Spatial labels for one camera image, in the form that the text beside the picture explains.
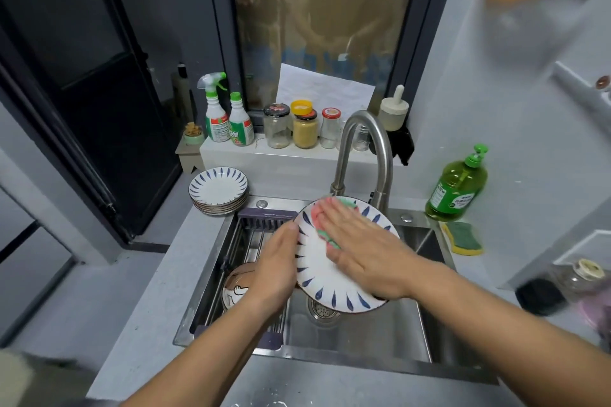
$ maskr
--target white paper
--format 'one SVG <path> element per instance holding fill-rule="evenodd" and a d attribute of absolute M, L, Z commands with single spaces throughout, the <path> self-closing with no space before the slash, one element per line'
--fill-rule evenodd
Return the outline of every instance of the white paper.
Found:
<path fill-rule="evenodd" d="M 312 102 L 319 116 L 323 108 L 334 107 L 341 111 L 341 119 L 344 120 L 355 111 L 367 109 L 374 89 L 368 84 L 282 63 L 276 102 L 290 106 L 294 100 L 306 99 Z"/>

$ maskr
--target yellow sponge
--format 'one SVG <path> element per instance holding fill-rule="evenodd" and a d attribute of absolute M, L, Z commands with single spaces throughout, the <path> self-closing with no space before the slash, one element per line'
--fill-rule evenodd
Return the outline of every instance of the yellow sponge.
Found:
<path fill-rule="evenodd" d="M 477 256 L 484 252 L 473 235 L 473 227 L 466 222 L 442 223 L 441 228 L 450 241 L 450 249 L 463 256 Z"/>

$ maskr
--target bottle label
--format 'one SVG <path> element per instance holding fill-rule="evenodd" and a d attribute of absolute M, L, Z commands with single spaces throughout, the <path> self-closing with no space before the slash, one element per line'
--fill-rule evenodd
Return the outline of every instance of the bottle label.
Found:
<path fill-rule="evenodd" d="M 443 182 L 439 182 L 431 195 L 429 203 L 442 213 L 455 214 L 465 209 L 471 203 L 474 196 L 475 193 L 457 190 Z"/>
<path fill-rule="evenodd" d="M 231 122 L 231 131 L 229 131 L 229 135 L 233 140 L 233 143 L 240 147 L 245 147 L 250 145 L 253 140 L 255 140 L 255 131 L 252 128 L 252 123 L 250 119 L 246 119 L 243 122 Z"/>
<path fill-rule="evenodd" d="M 227 115 L 222 118 L 206 118 L 206 130 L 208 135 L 215 142 L 229 140 L 229 118 Z"/>

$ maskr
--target faucet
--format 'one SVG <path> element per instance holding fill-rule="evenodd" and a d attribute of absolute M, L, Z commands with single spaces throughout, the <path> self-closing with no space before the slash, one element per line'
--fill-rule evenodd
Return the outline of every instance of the faucet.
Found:
<path fill-rule="evenodd" d="M 373 145 L 376 148 L 376 155 L 378 157 L 378 182 L 371 198 L 371 205 L 381 213 L 386 214 L 390 186 L 392 185 L 392 150 L 390 149 L 390 141 L 384 127 L 380 124 L 378 118 L 369 111 L 356 111 L 346 121 L 341 134 L 340 156 L 337 159 L 335 180 L 331 184 L 331 194 L 334 196 L 344 194 L 346 187 L 344 187 L 343 181 L 346 177 L 348 155 L 352 147 L 356 126 L 359 124 L 367 127 L 373 139 Z"/>

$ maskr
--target jar of yellow spice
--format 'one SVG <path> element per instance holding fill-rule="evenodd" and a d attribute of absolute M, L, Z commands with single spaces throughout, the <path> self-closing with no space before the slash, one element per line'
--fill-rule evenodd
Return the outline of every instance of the jar of yellow spice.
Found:
<path fill-rule="evenodd" d="M 293 142 L 299 148 L 313 148 L 318 141 L 318 113 L 309 100 L 295 100 L 293 111 Z"/>

